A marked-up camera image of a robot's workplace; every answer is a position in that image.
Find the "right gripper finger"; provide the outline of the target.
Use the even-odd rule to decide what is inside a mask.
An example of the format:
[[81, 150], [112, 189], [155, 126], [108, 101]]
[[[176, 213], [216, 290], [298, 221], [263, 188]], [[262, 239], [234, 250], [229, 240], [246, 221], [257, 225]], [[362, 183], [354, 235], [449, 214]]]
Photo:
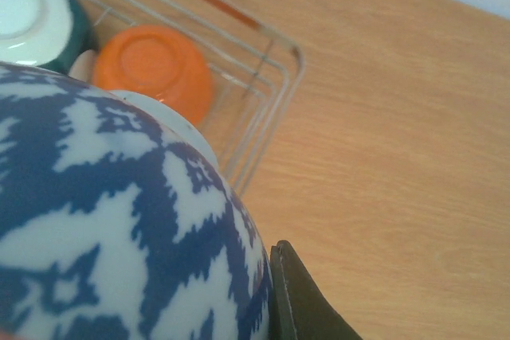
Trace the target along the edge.
[[270, 267], [274, 285], [271, 339], [361, 338], [325, 299], [290, 242], [280, 240], [271, 247]]

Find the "teal and white bowl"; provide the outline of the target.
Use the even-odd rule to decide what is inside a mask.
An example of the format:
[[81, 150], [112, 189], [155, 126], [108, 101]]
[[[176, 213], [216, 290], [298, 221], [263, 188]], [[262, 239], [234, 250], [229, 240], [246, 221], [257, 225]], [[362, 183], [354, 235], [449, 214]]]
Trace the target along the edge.
[[78, 0], [1, 0], [1, 61], [67, 74], [90, 49], [96, 37]]

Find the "red patterned small dish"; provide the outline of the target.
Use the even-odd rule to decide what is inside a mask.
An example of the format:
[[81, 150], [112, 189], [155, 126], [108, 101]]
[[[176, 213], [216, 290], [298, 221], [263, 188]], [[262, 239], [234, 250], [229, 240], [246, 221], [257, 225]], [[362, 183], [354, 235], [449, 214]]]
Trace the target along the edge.
[[273, 281], [246, 207], [150, 115], [1, 67], [1, 333], [267, 339]]

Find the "chrome wire dish rack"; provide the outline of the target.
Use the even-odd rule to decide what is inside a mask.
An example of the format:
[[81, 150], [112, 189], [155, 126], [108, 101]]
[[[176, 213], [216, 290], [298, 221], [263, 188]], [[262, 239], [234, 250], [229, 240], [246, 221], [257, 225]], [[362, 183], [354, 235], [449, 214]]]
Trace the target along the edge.
[[299, 45], [226, 0], [80, 0], [104, 45], [142, 24], [190, 38], [206, 59], [214, 100], [199, 129], [222, 173], [246, 191], [304, 75]]

